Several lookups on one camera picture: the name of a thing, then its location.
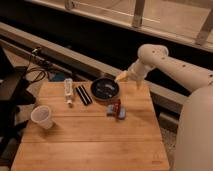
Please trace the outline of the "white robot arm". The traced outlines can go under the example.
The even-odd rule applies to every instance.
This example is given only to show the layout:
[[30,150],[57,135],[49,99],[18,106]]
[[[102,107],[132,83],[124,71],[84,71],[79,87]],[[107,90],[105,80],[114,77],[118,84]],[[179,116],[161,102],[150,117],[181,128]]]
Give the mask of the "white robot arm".
[[164,45],[141,45],[137,56],[116,81],[140,84],[157,68],[191,92],[180,114],[172,171],[213,171],[213,70],[170,57]]

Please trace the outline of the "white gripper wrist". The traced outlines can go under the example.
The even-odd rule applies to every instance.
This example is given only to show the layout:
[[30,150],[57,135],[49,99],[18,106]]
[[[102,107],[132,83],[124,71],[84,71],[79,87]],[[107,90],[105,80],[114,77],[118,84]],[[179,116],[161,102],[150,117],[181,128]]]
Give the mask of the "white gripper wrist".
[[127,78],[129,78],[130,80],[135,81],[136,87],[139,88],[148,72],[149,70],[144,64],[142,64],[140,61],[136,61],[128,68],[127,71],[121,72],[115,78],[115,81],[125,81]]

